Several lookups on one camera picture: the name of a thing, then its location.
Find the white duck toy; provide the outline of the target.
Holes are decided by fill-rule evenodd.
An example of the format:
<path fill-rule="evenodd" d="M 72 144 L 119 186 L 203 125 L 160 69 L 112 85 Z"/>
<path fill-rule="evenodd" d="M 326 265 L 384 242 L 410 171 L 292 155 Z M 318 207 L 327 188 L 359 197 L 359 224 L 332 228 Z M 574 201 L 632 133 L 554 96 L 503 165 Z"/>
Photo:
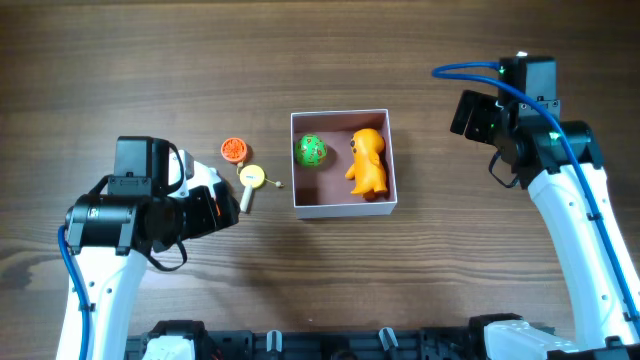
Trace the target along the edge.
<path fill-rule="evenodd" d="M 222 178 L 216 168 L 208 167 L 198 161 L 184 149 L 178 153 L 171 152 L 169 154 L 169 184 L 176 182 L 180 187 L 169 194 L 169 197 L 175 199 L 186 198 L 190 195 L 190 191 L 199 186 L 207 186 L 211 194 L 211 198 L 216 200 L 216 192 L 214 186 L 222 182 Z"/>

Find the orange round slice toy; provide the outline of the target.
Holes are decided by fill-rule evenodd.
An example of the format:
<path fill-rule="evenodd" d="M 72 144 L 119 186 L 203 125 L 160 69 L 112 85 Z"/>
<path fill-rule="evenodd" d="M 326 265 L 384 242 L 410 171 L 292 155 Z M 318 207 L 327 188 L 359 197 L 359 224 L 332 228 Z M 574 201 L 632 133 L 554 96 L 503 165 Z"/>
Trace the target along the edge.
<path fill-rule="evenodd" d="M 247 159 L 249 147 L 243 139 L 231 137 L 222 143 L 220 152 L 226 161 L 238 164 Z"/>

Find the yellow rattle drum toy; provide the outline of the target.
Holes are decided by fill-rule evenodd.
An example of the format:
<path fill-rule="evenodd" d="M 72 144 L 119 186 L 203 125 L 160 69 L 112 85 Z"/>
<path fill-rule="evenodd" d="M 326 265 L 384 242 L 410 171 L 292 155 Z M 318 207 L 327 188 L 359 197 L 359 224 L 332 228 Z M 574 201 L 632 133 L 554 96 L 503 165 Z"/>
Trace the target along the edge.
<path fill-rule="evenodd" d="M 253 192 L 262 187 L 265 183 L 272 184 L 277 188 L 284 187 L 282 182 L 268 179 L 265 171 L 255 164 L 245 165 L 243 162 L 239 162 L 237 164 L 237 175 L 244 187 L 240 200 L 240 211 L 243 213 L 249 212 Z"/>

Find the green patterned ball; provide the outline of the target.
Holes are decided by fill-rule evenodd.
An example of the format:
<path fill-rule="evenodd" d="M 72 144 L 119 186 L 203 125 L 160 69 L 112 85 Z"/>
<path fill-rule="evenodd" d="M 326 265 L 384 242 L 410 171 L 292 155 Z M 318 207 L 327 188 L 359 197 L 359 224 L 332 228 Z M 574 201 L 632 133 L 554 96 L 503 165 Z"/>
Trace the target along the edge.
<path fill-rule="evenodd" d="M 294 158 L 303 167 L 320 166 L 327 153 L 326 143 L 315 134 L 303 135 L 294 145 Z"/>

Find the orange dinosaur toy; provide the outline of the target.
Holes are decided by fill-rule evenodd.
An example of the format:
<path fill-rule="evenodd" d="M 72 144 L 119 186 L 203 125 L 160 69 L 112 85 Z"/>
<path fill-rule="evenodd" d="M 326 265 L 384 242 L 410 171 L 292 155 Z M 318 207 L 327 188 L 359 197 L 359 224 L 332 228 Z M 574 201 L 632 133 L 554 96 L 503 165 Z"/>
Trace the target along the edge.
<path fill-rule="evenodd" d="M 353 163 L 348 168 L 345 178 L 355 181 L 351 194 L 365 197 L 386 193 L 387 175 L 381 158 L 385 150 L 384 138 L 377 130 L 364 128 L 353 134 L 350 147 Z"/>

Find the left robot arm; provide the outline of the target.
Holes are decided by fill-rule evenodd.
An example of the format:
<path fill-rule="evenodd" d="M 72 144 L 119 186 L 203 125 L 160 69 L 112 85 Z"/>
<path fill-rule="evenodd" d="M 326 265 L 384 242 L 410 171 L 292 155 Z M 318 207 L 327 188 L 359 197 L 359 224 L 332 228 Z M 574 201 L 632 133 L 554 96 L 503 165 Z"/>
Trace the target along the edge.
<path fill-rule="evenodd" d="M 130 317 L 155 254 L 239 221 L 240 206 L 216 169 L 173 143 L 121 136 L 114 170 L 68 210 L 58 246 L 69 292 L 56 356 L 122 359 Z"/>

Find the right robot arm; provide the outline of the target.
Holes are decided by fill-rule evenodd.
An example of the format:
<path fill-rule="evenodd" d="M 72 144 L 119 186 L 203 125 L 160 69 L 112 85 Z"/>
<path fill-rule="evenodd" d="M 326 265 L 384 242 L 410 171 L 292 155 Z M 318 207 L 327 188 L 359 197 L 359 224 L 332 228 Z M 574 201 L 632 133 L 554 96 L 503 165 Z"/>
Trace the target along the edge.
<path fill-rule="evenodd" d="M 604 158 L 591 127 L 561 121 L 556 61 L 549 56 L 438 67 L 436 78 L 497 88 L 495 96 L 466 90 L 450 127 L 491 145 L 529 193 L 550 234 L 568 288 L 575 338 L 566 340 L 515 314 L 473 317 L 470 355 L 478 359 L 636 359 L 639 276 L 610 203 Z"/>

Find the white cardboard box pink inside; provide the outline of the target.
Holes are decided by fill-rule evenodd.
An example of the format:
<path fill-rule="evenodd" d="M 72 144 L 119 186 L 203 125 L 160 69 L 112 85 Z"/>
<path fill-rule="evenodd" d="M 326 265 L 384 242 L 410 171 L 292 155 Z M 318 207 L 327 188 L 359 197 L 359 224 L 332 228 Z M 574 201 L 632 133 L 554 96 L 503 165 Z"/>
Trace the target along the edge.
<path fill-rule="evenodd" d="M 353 195 L 355 182 L 345 178 L 353 163 L 349 141 L 364 128 L 371 128 L 385 139 L 380 154 L 387 174 L 388 191 L 366 199 Z M 292 193 L 298 219 L 389 215 L 397 204 L 393 143 L 389 112 L 386 109 L 297 112 L 290 116 L 291 144 L 303 136 L 315 135 L 328 148 L 318 166 L 305 167 L 291 159 Z"/>

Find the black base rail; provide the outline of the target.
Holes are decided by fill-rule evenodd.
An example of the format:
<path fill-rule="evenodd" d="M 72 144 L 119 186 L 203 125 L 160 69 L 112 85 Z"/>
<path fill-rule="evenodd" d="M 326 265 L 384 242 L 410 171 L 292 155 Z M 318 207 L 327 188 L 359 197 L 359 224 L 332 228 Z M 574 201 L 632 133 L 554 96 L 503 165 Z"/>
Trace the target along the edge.
<path fill-rule="evenodd" d="M 343 332 L 209 331 L 209 359 L 485 359 L 466 326 Z"/>

